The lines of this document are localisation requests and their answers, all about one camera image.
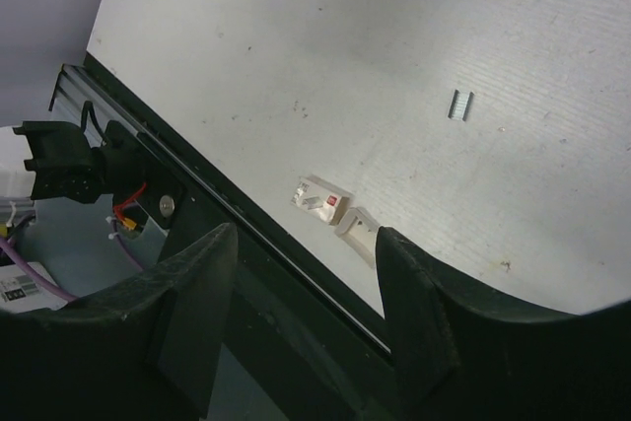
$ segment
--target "screw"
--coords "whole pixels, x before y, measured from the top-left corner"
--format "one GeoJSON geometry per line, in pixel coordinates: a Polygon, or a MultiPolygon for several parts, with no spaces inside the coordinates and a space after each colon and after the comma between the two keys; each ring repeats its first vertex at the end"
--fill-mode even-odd
{"type": "Polygon", "coordinates": [[[168,194],[165,194],[160,198],[159,206],[162,217],[171,217],[175,212],[175,201],[168,194]]]}

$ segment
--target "table surface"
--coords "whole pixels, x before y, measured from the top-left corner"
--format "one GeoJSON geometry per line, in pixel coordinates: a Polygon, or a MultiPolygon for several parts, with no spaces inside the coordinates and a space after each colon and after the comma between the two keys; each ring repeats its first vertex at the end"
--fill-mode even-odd
{"type": "Polygon", "coordinates": [[[583,313],[631,296],[629,4],[103,0],[88,50],[379,313],[374,270],[291,206],[299,175],[583,313]]]}

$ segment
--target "debris on table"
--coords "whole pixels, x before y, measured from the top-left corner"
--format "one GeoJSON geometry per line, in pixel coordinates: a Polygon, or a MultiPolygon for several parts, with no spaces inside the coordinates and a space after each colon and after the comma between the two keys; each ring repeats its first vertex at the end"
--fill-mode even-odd
{"type": "Polygon", "coordinates": [[[351,197],[351,193],[317,176],[301,176],[292,204],[326,224],[335,225],[344,215],[351,197]]]}
{"type": "Polygon", "coordinates": [[[452,106],[450,107],[450,112],[448,117],[451,120],[466,120],[466,116],[468,115],[469,108],[471,107],[471,103],[473,102],[474,94],[469,93],[461,94],[458,89],[456,89],[456,93],[454,94],[454,100],[452,101],[452,106]]]}
{"type": "Polygon", "coordinates": [[[335,235],[349,244],[375,268],[379,223],[363,207],[351,207],[335,229],[335,235]]]}

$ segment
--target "gray wall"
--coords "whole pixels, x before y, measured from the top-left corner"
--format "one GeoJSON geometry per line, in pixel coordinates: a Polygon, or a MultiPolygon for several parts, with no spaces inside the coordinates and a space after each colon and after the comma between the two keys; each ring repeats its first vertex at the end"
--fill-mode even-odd
{"type": "Polygon", "coordinates": [[[0,126],[44,117],[62,63],[86,53],[101,0],[0,0],[0,126]]]}

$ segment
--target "orange wire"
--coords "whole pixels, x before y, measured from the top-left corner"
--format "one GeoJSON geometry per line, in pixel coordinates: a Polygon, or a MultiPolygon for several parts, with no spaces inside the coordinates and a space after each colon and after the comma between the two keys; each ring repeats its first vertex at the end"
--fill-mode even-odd
{"type": "Polygon", "coordinates": [[[143,182],[142,186],[140,186],[140,189],[138,189],[136,192],[134,192],[131,196],[129,196],[127,199],[125,199],[123,202],[121,202],[120,204],[116,204],[113,207],[113,211],[114,211],[114,216],[116,216],[116,219],[118,219],[120,222],[124,222],[125,220],[125,216],[122,215],[122,210],[128,206],[129,204],[131,204],[132,202],[134,202],[136,199],[138,199],[140,197],[140,195],[145,192],[145,189],[147,188],[147,183],[143,182]]]}

